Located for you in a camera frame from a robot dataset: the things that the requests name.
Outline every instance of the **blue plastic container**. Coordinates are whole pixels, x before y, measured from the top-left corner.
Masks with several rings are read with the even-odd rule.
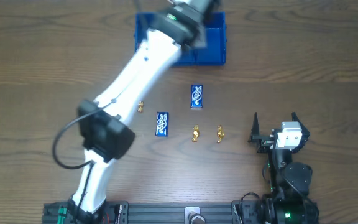
[[[153,20],[154,13],[142,13],[150,24]],[[224,65],[226,63],[226,21],[224,12],[215,12],[213,18],[207,24],[206,41],[207,47],[200,49],[191,49],[184,52],[178,65]],[[135,30],[135,51],[143,40],[144,29],[140,22],[139,14],[136,14]]]

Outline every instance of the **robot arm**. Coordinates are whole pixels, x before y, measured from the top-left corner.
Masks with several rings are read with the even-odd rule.
[[[78,107],[76,121],[84,137],[85,164],[78,190],[68,201],[75,223],[101,221],[114,162],[127,152],[135,138],[127,127],[135,106],[182,51],[194,44],[204,20],[217,5],[218,0],[187,0],[158,13],[147,30],[147,39],[115,81],[93,102],[85,100]],[[55,148],[54,143],[56,162],[68,168],[58,161]]]

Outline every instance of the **green led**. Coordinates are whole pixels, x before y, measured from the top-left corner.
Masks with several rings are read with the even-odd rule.
[[[174,15],[171,15],[171,14],[168,14],[167,17],[170,18],[171,20],[176,20],[177,19]]]

